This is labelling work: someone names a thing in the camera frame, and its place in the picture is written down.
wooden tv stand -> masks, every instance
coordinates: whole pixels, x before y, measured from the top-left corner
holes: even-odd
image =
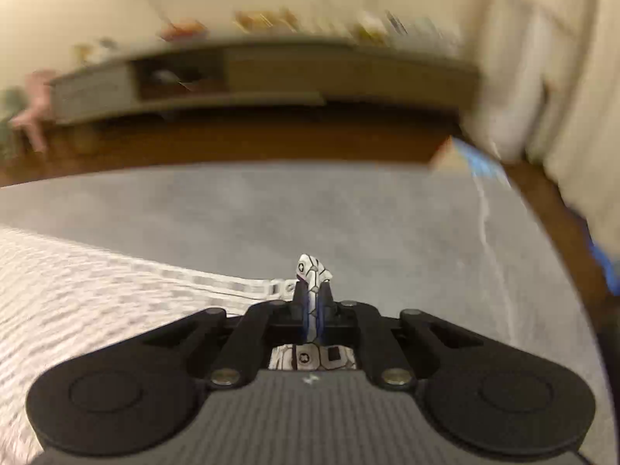
[[[191,86],[158,82],[160,70],[191,69]],[[344,38],[303,34],[160,43],[57,78],[56,122],[76,124],[177,108],[322,104],[326,100],[463,112],[476,100],[472,62]]]

wooden floor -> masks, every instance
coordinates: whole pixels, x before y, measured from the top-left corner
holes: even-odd
[[[218,109],[156,115],[89,127],[52,128],[46,157],[27,145],[0,167],[0,186],[42,178],[127,167],[208,161],[282,159],[427,163],[448,136],[460,135],[454,120],[390,107]],[[562,202],[541,168],[506,167],[545,226],[596,328],[614,303],[602,271],[587,248],[584,225]]]

white curtain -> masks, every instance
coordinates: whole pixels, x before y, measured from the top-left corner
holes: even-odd
[[[477,108],[464,120],[478,146],[518,159],[534,130],[553,126],[587,20],[588,0],[490,0],[479,51],[485,80]]]
[[[565,113],[537,148],[565,202],[620,260],[620,0],[596,0],[580,75]]]

cabinet drawer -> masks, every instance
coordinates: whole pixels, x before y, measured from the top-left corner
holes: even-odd
[[[58,122],[122,114],[136,103],[129,66],[101,66],[73,77],[60,79],[53,87],[53,105]]]
[[[391,103],[467,109],[477,96],[474,71],[392,58],[368,60],[369,96]]]
[[[233,92],[361,94],[364,65],[356,54],[321,47],[240,48],[226,52],[227,83]]]

metal screw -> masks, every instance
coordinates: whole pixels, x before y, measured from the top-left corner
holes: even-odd
[[[405,369],[401,369],[398,367],[394,369],[384,370],[381,377],[383,381],[392,386],[403,386],[410,383],[410,381],[412,380],[409,371],[405,371]]]
[[[235,369],[218,369],[211,374],[211,382],[218,386],[232,386],[241,379],[241,374]]]

